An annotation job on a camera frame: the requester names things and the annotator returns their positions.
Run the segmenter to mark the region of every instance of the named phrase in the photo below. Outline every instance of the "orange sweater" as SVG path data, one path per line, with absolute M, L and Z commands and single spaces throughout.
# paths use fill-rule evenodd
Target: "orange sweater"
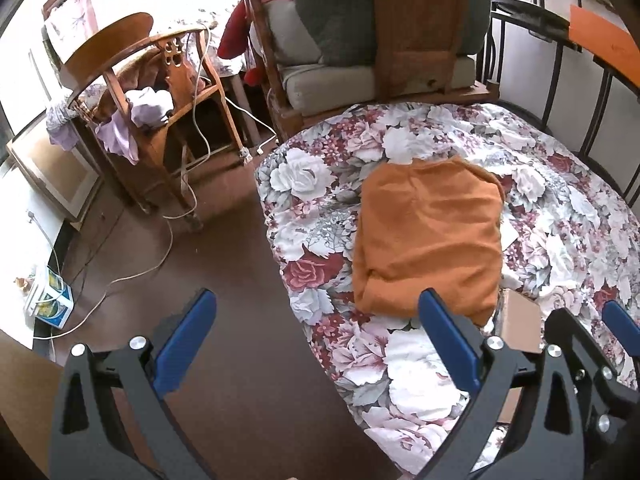
M 410 317 L 433 287 L 454 314 L 491 316 L 502 269 L 502 186 L 455 156 L 383 164 L 362 186 L 353 291 L 362 312 Z

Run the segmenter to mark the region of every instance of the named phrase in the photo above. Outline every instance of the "tan box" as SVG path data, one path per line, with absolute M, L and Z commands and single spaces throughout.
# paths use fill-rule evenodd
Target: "tan box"
M 510 348 L 524 352 L 540 353 L 540 307 L 515 290 L 507 288 L 502 296 L 502 306 L 498 311 L 496 335 Z M 509 424 L 520 399 L 520 388 L 512 388 L 502 407 L 498 422 Z

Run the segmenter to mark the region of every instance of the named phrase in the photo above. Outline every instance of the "floral bedsheet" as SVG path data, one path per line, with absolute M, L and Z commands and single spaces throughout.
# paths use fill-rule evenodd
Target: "floral bedsheet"
M 417 319 L 363 314 L 351 257 L 360 187 L 379 164 L 461 155 L 506 192 L 502 286 L 543 318 L 567 308 L 637 387 L 631 359 L 600 320 L 617 299 L 640 321 L 639 226 L 625 202 L 560 142 L 495 105 L 369 105 L 316 124 L 256 171 L 267 234 L 311 351 L 354 420 L 403 471 L 416 474 L 468 401 Z M 492 462 L 497 426 L 476 467 Z

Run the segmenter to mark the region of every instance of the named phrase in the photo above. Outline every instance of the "blue gripper pad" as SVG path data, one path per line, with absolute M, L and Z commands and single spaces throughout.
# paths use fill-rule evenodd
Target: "blue gripper pad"
M 615 301 L 607 301 L 602 320 L 631 357 L 640 357 L 640 328 L 631 316 Z
M 481 387 L 480 331 L 466 317 L 452 316 L 432 288 L 420 295 L 418 315 L 456 388 L 475 396 Z
M 159 327 L 161 332 L 170 331 L 164 344 L 153 352 L 156 366 L 153 388 L 160 399 L 180 387 L 215 319 L 216 297 L 203 289 L 182 314 Z

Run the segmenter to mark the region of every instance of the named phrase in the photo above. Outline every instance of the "orange folder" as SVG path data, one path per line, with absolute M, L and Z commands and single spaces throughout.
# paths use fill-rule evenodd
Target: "orange folder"
M 590 10 L 572 5 L 569 39 L 640 87 L 640 49 L 626 30 Z

